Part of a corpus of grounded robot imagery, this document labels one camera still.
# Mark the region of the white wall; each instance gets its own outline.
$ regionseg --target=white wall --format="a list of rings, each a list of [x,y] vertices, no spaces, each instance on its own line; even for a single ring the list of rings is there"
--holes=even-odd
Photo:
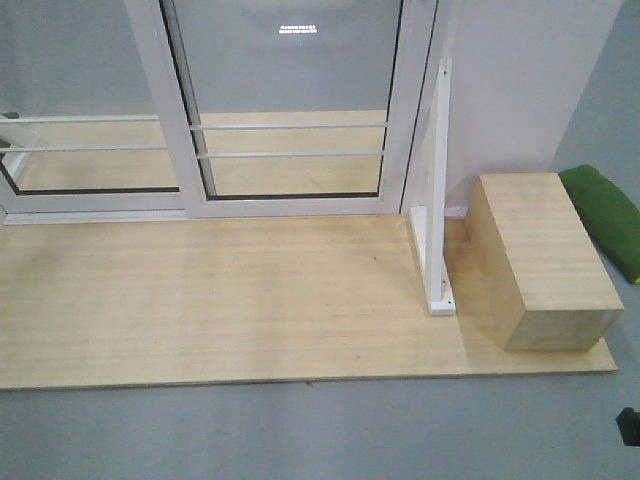
[[[484,172],[545,171],[621,0],[467,0],[453,48],[447,206]]]

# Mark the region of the gray floor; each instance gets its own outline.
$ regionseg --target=gray floor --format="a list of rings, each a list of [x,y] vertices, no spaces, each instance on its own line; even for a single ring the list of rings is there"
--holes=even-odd
[[[554,163],[640,204],[640,2],[627,0]],[[640,410],[640,287],[620,371],[476,379],[0,393],[0,479],[631,479],[615,423]]]

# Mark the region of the black object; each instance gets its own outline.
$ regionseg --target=black object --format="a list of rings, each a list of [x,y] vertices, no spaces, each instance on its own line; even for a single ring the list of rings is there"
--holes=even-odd
[[[627,407],[616,417],[616,423],[627,447],[640,447],[640,413]]]

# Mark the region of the horizontal bar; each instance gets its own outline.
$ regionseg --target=horizontal bar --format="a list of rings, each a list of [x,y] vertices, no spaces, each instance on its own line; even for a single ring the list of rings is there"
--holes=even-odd
[[[101,122],[154,122],[157,115],[78,115],[4,118],[0,115],[0,123],[101,123]]]
[[[199,160],[208,158],[265,158],[265,157],[353,157],[363,155],[384,155],[384,150],[346,150],[327,152],[240,152],[240,153],[207,153],[198,155]]]
[[[228,125],[191,125],[191,131],[202,130],[281,130],[308,128],[373,128],[387,127],[387,122],[356,122],[356,123],[238,123]]]
[[[87,145],[84,147],[9,147],[0,148],[0,153],[35,152],[95,152],[112,150],[166,150],[166,145]]]

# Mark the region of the white metal bracket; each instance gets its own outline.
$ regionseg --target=white metal bracket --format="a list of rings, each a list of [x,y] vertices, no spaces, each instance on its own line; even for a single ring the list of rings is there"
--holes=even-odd
[[[451,59],[440,61],[422,148],[416,160],[426,166],[427,206],[410,210],[411,226],[422,282],[431,315],[453,315],[456,303],[444,260],[444,202],[447,177],[447,138]]]

